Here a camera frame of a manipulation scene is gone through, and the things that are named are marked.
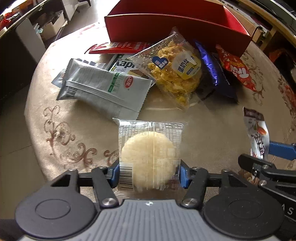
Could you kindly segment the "clear rice cake packet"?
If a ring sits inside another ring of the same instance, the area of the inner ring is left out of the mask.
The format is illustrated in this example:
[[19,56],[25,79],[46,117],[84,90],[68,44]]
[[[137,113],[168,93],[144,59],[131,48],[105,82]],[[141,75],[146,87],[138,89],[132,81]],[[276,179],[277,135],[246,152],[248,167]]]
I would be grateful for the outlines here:
[[184,125],[117,118],[114,122],[118,125],[118,190],[177,190]]

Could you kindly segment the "silver duck snack packet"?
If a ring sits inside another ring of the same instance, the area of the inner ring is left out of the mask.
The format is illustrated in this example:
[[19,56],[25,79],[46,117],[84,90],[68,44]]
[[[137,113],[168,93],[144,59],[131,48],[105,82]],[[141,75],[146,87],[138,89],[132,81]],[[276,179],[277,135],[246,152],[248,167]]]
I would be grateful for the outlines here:
[[252,157],[267,160],[269,153],[269,132],[262,113],[243,107],[244,123],[250,139]]

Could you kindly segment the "silver white snack pack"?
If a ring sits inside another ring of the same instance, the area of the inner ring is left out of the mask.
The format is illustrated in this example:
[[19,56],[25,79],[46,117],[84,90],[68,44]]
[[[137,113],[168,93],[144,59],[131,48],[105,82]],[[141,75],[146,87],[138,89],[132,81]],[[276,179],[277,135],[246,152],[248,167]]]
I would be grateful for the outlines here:
[[103,70],[71,59],[57,100],[86,102],[108,119],[136,120],[151,85],[150,79]]

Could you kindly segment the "blue wafer biscuit pack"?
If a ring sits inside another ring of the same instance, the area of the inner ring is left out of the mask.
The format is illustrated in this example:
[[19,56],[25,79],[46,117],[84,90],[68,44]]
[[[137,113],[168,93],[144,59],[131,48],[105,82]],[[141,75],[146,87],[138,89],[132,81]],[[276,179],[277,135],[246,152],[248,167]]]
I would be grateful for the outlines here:
[[210,84],[211,90],[204,97],[206,99],[212,94],[223,97],[230,102],[237,103],[238,97],[236,94],[237,81],[234,76],[222,67],[222,64],[215,53],[207,51],[200,43],[195,42],[200,53],[202,64],[205,70],[205,76],[202,78],[202,86]]

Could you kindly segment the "vacuum packed sausages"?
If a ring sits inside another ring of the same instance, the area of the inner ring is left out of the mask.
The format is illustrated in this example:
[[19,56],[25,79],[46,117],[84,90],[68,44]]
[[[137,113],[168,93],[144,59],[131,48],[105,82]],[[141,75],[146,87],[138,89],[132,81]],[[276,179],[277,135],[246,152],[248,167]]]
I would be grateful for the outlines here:
[[[108,63],[97,63],[97,62],[94,62],[94,61],[88,61],[88,60],[85,60],[85,59],[81,59],[81,58],[76,58],[76,60],[80,61],[80,62],[83,62],[85,64],[88,64],[88,65],[91,65],[91,66],[94,66],[94,67],[97,67],[97,68],[101,68],[101,69],[105,69],[107,70],[111,64],[111,62],[109,61]],[[61,88],[62,87],[62,82],[63,82],[63,76],[65,74],[65,71],[66,69],[62,69],[60,71],[60,73],[53,79],[52,81],[52,84],[57,86],[58,88]]]

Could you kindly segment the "clear yellow egg crisp bag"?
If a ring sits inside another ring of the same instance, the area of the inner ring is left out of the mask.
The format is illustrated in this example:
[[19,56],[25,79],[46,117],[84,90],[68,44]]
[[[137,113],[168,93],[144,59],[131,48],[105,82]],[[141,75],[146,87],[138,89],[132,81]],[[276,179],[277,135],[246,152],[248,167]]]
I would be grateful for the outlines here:
[[199,51],[176,28],[165,39],[128,59],[151,77],[178,108],[189,108],[192,92],[200,84],[203,66]]

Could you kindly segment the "Kaprons wafer packet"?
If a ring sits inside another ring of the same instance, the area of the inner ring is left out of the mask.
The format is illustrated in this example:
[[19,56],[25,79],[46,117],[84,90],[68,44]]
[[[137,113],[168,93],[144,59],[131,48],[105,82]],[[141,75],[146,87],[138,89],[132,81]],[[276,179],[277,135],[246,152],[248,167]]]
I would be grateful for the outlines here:
[[129,60],[130,54],[115,54],[108,63],[107,70],[112,72],[122,72],[128,75],[134,75],[142,78],[147,76],[138,70],[137,67]]

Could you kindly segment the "red Trolli gummy bag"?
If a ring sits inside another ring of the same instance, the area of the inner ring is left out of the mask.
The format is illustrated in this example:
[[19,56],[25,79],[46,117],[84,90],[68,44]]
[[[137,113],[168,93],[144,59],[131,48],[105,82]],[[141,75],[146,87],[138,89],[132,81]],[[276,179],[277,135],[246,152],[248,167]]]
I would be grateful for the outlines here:
[[225,51],[220,45],[216,45],[215,48],[222,66],[227,71],[230,71],[244,87],[257,92],[256,85],[252,81],[249,70],[242,60]]

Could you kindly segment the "red spicy strip packet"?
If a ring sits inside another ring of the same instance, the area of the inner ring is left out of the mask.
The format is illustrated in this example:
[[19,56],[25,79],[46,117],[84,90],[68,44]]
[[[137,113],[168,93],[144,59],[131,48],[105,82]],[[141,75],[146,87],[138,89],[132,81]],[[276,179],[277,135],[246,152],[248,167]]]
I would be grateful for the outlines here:
[[88,50],[89,54],[137,54],[151,46],[148,42],[107,42],[96,44]]

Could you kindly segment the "red cardboard box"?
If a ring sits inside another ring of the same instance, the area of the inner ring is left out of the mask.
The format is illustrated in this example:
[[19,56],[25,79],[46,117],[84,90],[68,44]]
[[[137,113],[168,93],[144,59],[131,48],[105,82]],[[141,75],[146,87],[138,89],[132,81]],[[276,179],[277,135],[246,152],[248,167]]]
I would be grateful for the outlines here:
[[119,1],[105,16],[112,42],[157,43],[177,28],[192,45],[214,52],[220,45],[240,57],[251,36],[223,5],[210,1]]

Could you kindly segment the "floral beige tablecloth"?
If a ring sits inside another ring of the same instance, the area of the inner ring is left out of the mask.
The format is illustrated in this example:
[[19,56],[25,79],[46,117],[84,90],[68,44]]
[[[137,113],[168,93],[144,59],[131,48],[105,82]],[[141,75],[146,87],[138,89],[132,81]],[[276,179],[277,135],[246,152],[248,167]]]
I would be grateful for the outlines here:
[[[45,176],[53,180],[63,172],[89,173],[97,167],[109,167],[119,160],[118,125],[93,106],[77,99],[57,100],[60,88],[52,84],[71,59],[81,58],[107,63],[109,54],[83,55],[94,44],[107,43],[107,30],[98,24],[89,25],[53,43],[39,62],[30,85],[25,116],[39,164]],[[189,108],[180,109],[152,85],[139,112],[138,121],[176,122],[184,125],[180,146],[181,160],[188,166],[218,173],[237,170],[238,157],[251,151],[244,123],[243,107],[262,113],[271,142],[285,143],[295,137],[295,94],[276,66],[254,43],[241,57],[247,66],[257,92],[237,81],[238,102],[233,103],[210,92],[210,84],[192,92]],[[176,199],[185,190],[149,190],[124,192],[113,189],[118,199]]]

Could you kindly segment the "orange plastic bag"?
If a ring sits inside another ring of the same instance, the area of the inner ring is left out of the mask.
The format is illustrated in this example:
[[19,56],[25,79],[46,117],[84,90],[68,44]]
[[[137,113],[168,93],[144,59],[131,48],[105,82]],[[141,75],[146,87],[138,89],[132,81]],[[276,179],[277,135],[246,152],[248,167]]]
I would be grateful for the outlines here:
[[293,59],[292,55],[284,48],[273,50],[268,54],[268,56],[276,67],[285,67],[288,70],[292,70],[295,67],[295,60]]

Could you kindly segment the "long dark side table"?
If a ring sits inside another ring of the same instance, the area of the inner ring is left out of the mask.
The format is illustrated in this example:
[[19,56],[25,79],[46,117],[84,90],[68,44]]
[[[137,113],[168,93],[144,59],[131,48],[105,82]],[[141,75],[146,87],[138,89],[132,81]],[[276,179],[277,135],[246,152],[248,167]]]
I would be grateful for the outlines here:
[[33,23],[43,14],[54,14],[58,11],[63,11],[65,19],[69,20],[69,3],[41,1],[1,35],[1,100],[12,96],[30,83],[37,64],[46,51]]

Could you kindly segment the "wooden TV cabinet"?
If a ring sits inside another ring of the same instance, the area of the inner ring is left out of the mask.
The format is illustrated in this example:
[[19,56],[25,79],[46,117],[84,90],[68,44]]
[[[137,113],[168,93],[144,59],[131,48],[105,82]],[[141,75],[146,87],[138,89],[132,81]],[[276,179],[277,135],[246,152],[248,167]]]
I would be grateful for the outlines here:
[[295,53],[295,16],[276,1],[220,1],[253,35],[265,53]]

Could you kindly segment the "white cardboard box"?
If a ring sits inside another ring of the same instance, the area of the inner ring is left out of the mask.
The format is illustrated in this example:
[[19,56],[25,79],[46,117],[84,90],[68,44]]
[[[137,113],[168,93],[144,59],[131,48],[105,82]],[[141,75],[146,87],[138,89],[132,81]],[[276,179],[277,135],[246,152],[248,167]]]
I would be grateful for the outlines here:
[[55,12],[54,17],[50,22],[48,22],[43,27],[43,32],[41,33],[41,37],[43,40],[49,40],[52,37],[55,37],[60,29],[63,27],[66,19],[64,17],[63,10]]

